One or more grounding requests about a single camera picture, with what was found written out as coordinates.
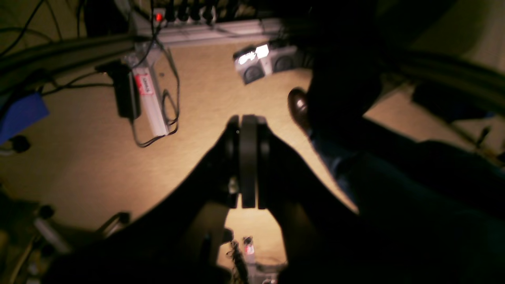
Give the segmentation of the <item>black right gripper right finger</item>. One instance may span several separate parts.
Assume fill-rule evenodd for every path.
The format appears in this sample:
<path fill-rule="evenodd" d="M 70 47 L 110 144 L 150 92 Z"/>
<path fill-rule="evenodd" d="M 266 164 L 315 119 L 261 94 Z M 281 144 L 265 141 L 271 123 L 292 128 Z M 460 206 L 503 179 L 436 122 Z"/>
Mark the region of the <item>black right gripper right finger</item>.
<path fill-rule="evenodd" d="M 281 284 L 503 284 L 504 221 L 359 153 L 337 166 L 353 213 L 260 118 L 242 118 L 244 208 L 279 223 Z"/>

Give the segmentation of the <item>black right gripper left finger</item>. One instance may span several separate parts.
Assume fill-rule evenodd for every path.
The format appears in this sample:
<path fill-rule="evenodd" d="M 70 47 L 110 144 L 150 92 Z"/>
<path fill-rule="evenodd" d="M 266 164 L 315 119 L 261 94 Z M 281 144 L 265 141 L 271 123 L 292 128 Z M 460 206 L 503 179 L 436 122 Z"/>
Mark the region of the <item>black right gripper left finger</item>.
<path fill-rule="evenodd" d="M 238 194 L 239 117 L 163 201 L 103 240 L 58 257 L 43 284 L 229 284 L 218 266 L 225 221 Z"/>

